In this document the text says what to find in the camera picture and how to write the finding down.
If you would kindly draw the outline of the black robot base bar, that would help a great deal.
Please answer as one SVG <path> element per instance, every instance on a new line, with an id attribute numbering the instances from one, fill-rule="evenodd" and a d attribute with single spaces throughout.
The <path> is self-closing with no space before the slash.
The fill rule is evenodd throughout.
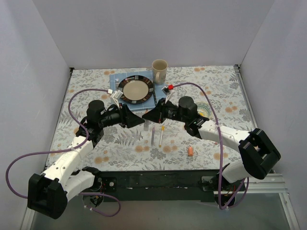
<path id="1" fill-rule="evenodd" d="M 88 192 L 119 201 L 217 201 L 217 170 L 118 171 L 83 168 L 95 176 Z"/>

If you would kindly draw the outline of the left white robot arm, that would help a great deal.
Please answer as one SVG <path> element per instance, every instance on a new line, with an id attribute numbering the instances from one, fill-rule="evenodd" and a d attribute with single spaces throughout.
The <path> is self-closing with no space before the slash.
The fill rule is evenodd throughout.
<path id="1" fill-rule="evenodd" d="M 73 175 L 82 159 L 90 153 L 104 135 L 104 128 L 120 125 L 131 128 L 145 120 L 135 115 L 126 104 L 105 109 L 100 100 L 91 101 L 70 148 L 40 175 L 33 174 L 28 183 L 27 206 L 53 219 L 59 218 L 68 202 L 85 189 L 96 192 L 102 186 L 100 177 L 82 171 Z"/>

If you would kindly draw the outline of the purple pen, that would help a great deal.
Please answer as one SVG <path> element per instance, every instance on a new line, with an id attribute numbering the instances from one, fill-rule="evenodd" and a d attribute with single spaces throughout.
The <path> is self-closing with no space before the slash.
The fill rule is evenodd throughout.
<path id="1" fill-rule="evenodd" d="M 154 145 L 154 134 L 155 134 L 155 126 L 152 128 L 152 136 L 151 136 L 151 145 Z"/>

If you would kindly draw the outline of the white marker with yellow tip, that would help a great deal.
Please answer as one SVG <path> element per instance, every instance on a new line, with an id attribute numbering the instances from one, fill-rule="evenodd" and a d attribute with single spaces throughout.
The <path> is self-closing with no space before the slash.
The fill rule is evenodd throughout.
<path id="1" fill-rule="evenodd" d="M 161 133 L 160 133 L 160 138 L 159 138 L 159 147 L 161 147 L 161 146 L 162 146 L 163 134 L 164 134 L 164 129 L 162 129 L 162 130 L 161 130 Z"/>

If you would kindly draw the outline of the orange pen cap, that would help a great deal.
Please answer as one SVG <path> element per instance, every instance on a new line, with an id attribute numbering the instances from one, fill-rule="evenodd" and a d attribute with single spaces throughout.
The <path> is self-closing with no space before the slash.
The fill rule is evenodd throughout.
<path id="1" fill-rule="evenodd" d="M 194 155 L 193 147 L 189 147 L 188 148 L 188 156 L 193 156 L 193 155 Z"/>

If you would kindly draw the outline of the grey marker with red tip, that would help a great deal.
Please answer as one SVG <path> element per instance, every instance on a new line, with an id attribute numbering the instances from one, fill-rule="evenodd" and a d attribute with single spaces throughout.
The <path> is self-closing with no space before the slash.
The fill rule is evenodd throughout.
<path id="1" fill-rule="evenodd" d="M 145 123 L 143 125 L 144 131 L 149 131 L 149 124 L 150 124 L 149 120 L 145 119 Z"/>

